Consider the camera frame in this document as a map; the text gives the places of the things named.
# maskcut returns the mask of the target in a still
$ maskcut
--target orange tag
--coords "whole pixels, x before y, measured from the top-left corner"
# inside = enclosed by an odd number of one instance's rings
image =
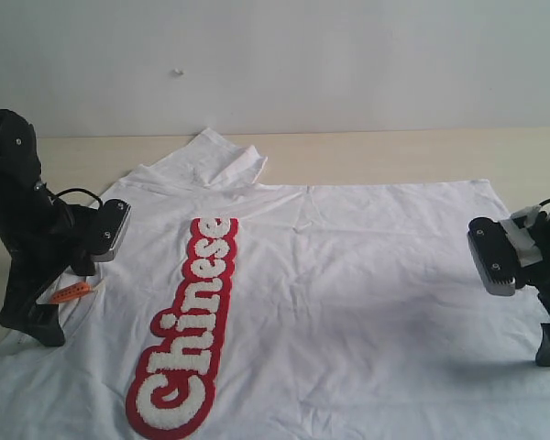
[[[49,304],[66,303],[67,301],[81,298],[91,292],[92,292],[92,288],[87,282],[85,281],[76,282],[75,284],[69,287],[66,287],[64,289],[61,289],[60,291],[56,291],[55,293],[53,293],[53,296],[51,296],[51,299],[49,300]]]

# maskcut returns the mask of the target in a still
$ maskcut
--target t-shirt sleeve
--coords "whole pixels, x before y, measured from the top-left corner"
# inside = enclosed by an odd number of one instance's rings
[[[149,167],[138,166],[122,181],[185,189],[237,188],[254,183],[266,161],[255,147],[241,148],[206,128],[186,147]]]

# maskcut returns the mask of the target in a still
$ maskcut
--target white t-shirt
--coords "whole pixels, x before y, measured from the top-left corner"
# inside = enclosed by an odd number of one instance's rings
[[[104,195],[125,241],[60,307],[65,346],[0,345],[0,439],[550,438],[545,312],[468,252],[508,215],[487,181],[265,186],[264,163],[206,130]]]

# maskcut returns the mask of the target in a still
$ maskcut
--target white cloth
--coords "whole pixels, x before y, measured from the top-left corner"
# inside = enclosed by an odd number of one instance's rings
[[[264,161],[206,130],[105,194],[133,206],[89,280],[105,289],[60,308],[65,346],[0,346],[0,439],[141,438],[125,399],[196,217],[239,225],[214,406],[192,438],[550,438],[546,315],[533,290],[488,295],[467,248],[472,218],[509,215],[487,181],[264,186]]]

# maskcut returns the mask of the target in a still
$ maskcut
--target beige table surface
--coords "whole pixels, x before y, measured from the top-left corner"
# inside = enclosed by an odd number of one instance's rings
[[[52,191],[103,192],[138,164],[192,137],[75,137],[38,141]],[[380,184],[487,178],[510,210],[550,197],[550,128],[227,136],[269,157],[265,184]],[[83,196],[66,200],[87,202]],[[0,308],[9,257],[0,242]],[[6,330],[0,327],[0,339]]]

